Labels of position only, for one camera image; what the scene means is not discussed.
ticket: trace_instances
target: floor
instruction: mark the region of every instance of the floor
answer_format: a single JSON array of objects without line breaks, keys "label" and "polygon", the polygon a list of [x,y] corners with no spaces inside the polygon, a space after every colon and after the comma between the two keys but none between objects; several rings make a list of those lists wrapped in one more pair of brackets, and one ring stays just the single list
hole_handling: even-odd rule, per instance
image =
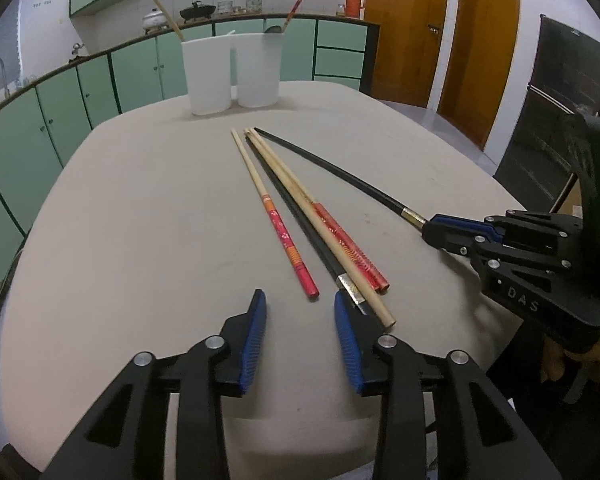
[{"label": "floor", "polygon": [[387,106],[400,112],[402,115],[416,121],[418,124],[429,130],[432,134],[440,137],[447,144],[453,146],[469,160],[477,164],[489,176],[493,176],[498,166],[488,156],[486,156],[478,146],[472,143],[464,134],[453,126],[449,121],[439,116],[433,110],[419,108],[417,106],[405,105],[402,103],[392,103],[391,101],[382,101]]}]

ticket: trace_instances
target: black pot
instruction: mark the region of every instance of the black pot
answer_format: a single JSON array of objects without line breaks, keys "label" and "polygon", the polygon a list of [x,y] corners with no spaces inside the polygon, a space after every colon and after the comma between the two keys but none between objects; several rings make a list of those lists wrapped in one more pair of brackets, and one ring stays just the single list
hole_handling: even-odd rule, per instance
[{"label": "black pot", "polygon": [[183,20],[195,20],[196,18],[211,18],[216,10],[215,5],[198,5],[200,2],[193,2],[193,7],[187,7],[180,11]]}]

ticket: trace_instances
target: blue gripper pad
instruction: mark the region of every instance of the blue gripper pad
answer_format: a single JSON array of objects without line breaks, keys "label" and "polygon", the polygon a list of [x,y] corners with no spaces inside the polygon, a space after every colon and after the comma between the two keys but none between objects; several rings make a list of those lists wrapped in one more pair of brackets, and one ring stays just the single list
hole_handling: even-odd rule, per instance
[{"label": "blue gripper pad", "polygon": [[347,377],[349,378],[349,383],[351,383],[351,386],[353,386],[356,393],[360,394],[363,386],[362,354],[349,320],[347,305],[345,304],[342,295],[342,291],[337,292],[333,304],[336,330],[338,332],[338,338],[340,339],[342,359],[344,361]]},{"label": "blue gripper pad", "polygon": [[487,240],[501,244],[504,237],[496,231],[496,228],[486,222],[469,220],[468,218],[458,218],[457,216],[435,215],[430,223],[447,225],[460,230],[467,231],[467,234],[482,234]]},{"label": "blue gripper pad", "polygon": [[254,311],[249,333],[242,348],[242,368],[240,370],[240,378],[238,379],[238,384],[243,395],[247,393],[256,375],[262,338],[264,337],[264,329],[267,323],[267,299],[264,292],[260,290],[254,301],[255,306],[252,305],[250,307],[254,308]]}]

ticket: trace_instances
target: chopstick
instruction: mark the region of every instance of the chopstick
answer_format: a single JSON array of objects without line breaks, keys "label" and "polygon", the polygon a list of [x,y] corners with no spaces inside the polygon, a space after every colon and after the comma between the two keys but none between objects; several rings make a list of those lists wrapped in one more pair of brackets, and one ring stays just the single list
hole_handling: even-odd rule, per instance
[{"label": "chopstick", "polygon": [[387,307],[382,302],[382,299],[375,292],[373,287],[369,285],[368,281],[362,275],[362,273],[358,270],[358,267],[351,259],[347,256],[347,253],[338,243],[336,238],[331,234],[328,227],[324,224],[318,213],[312,207],[311,203],[308,201],[307,197],[300,191],[298,186],[293,183],[293,181],[289,178],[285,171],[280,168],[279,165],[276,164],[276,161],[269,155],[269,152],[259,143],[258,139],[255,136],[251,136],[251,141],[256,146],[256,149],[262,155],[262,158],[266,161],[266,163],[271,167],[276,176],[280,179],[280,182],[286,187],[289,194],[293,197],[296,203],[302,209],[302,212],[307,216],[311,224],[314,226],[315,230],[318,231],[320,238],[325,241],[331,252],[336,256],[342,267],[347,271],[349,277],[353,280],[354,284],[362,293],[367,303],[371,306],[371,308],[378,316],[378,319],[382,323],[382,325],[386,328],[389,328],[395,324],[395,318],[389,312]]},{"label": "chopstick", "polygon": [[347,234],[347,232],[336,222],[333,216],[327,211],[327,209],[316,199],[316,197],[312,196],[309,190],[300,182],[298,177],[294,174],[294,172],[289,168],[279,156],[273,151],[273,149],[264,141],[264,139],[255,131],[253,128],[251,129],[251,134],[254,135],[261,143],[261,145],[269,152],[269,155],[280,165],[283,171],[288,174],[289,178],[293,181],[293,183],[298,186],[300,191],[307,197],[309,202],[311,202],[315,211],[320,215],[322,221],[327,224],[327,227],[333,233],[333,235],[338,239],[340,245],[344,248],[345,252],[349,255],[349,257],[353,260],[353,262],[358,266],[362,274],[366,277],[366,280],[369,284],[375,289],[381,292],[386,291],[389,288],[389,282],[386,278],[380,273],[376,266],[372,263],[372,261],[363,253],[362,249],[358,247],[358,245],[352,240],[352,238]]},{"label": "chopstick", "polygon": [[171,26],[173,31],[180,38],[180,41],[183,43],[185,41],[187,41],[184,37],[184,34],[180,30],[180,27],[178,27],[178,24],[173,20],[171,15],[167,12],[167,9],[165,9],[164,6],[160,3],[160,0],[153,0],[153,1],[154,1],[154,4],[156,4],[158,6],[158,9],[160,9],[162,11],[162,13],[164,14],[164,17],[167,19],[167,23],[169,23],[169,25]]},{"label": "chopstick", "polygon": [[242,159],[244,160],[244,163],[247,166],[247,170],[251,175],[251,179],[253,180],[256,189],[260,193],[262,205],[264,206],[264,209],[269,215],[269,219],[271,220],[271,223],[273,224],[273,227],[276,230],[276,233],[278,234],[278,239],[280,240],[280,243],[285,248],[286,256],[289,258],[289,261],[291,262],[291,265],[293,266],[296,272],[296,276],[298,276],[298,280],[300,281],[300,284],[304,289],[304,293],[307,295],[308,298],[314,300],[320,294],[320,292],[318,291],[318,287],[315,285],[314,280],[312,279],[311,274],[309,273],[309,270],[306,268],[304,261],[300,257],[300,253],[298,253],[298,249],[296,249],[296,246],[294,245],[294,242],[291,239],[291,235],[286,230],[285,224],[282,221],[282,218],[280,218],[280,214],[278,213],[278,210],[276,209],[273,200],[269,196],[269,193],[267,193],[267,189],[264,187],[264,184],[262,183],[258,171],[256,170],[251,159],[249,158],[249,154],[244,149],[244,145],[240,140],[240,137],[238,137],[238,133],[235,131],[235,129],[232,128],[231,134],[234,138],[236,146],[238,146],[240,154],[242,155]]},{"label": "chopstick", "polygon": [[302,156],[306,160],[311,161],[312,163],[320,166],[324,170],[329,171],[329,173],[334,174],[340,179],[348,182],[353,187],[358,188],[360,191],[370,196],[374,200],[381,203],[386,208],[390,209],[398,216],[404,218],[407,222],[413,225],[419,231],[422,231],[422,227],[427,223],[427,219],[422,215],[416,213],[413,209],[405,206],[403,203],[398,202],[394,197],[387,195],[384,191],[378,189],[377,187],[372,186],[368,182],[365,182],[361,178],[356,177],[354,174],[349,173],[349,171],[343,170],[342,168],[336,166],[335,164],[331,164],[328,160],[324,160],[314,153],[308,152],[300,146],[296,146],[295,144],[289,142],[288,140],[281,139],[269,132],[266,132],[260,128],[254,128],[259,134],[267,139],[273,140],[276,144],[291,150],[294,153]]},{"label": "chopstick", "polygon": [[260,155],[260,152],[253,145],[251,139],[249,137],[246,137],[246,141],[249,147],[251,148],[253,155],[258,159],[262,169],[269,177],[269,180],[273,184],[273,187],[276,188],[278,194],[280,195],[280,198],[282,198],[282,200],[285,202],[286,208],[289,209],[291,214],[294,216],[296,222],[298,222],[298,225],[302,229],[302,232],[306,236],[307,240],[309,240],[309,243],[314,248],[315,252],[320,257],[320,260],[322,261],[327,271],[333,278],[333,281],[336,282],[336,286],[338,288],[344,288],[349,293],[354,303],[362,311],[362,313],[368,314],[368,312],[365,310],[366,303],[363,304],[365,298],[360,294],[358,288],[344,270],[344,267],[340,264],[338,259],[331,252],[324,240],[320,238],[318,231],[316,231],[311,222],[309,222],[309,219],[302,212],[300,206],[296,202],[294,202],[293,197],[282,185],[282,182],[280,182],[280,179],[269,167],[264,158],[262,158],[262,155]]},{"label": "chopstick", "polygon": [[302,0],[296,0],[296,3],[292,7],[292,9],[289,11],[289,14],[286,16],[284,25],[282,25],[282,32],[284,32],[286,30],[286,28],[289,25],[289,22],[296,15],[296,10],[298,10],[298,7],[300,6],[301,3],[302,3]]}]

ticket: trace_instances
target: hand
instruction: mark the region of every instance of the hand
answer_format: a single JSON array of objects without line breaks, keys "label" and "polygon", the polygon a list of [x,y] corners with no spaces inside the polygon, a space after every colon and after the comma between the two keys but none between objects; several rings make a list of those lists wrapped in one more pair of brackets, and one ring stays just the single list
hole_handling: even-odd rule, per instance
[{"label": "hand", "polygon": [[542,351],[542,382],[549,379],[559,380],[564,374],[564,359],[568,357],[579,363],[593,363],[590,378],[600,383],[600,341],[586,354],[574,354],[566,351],[555,341],[548,337],[544,338],[544,350]]}]

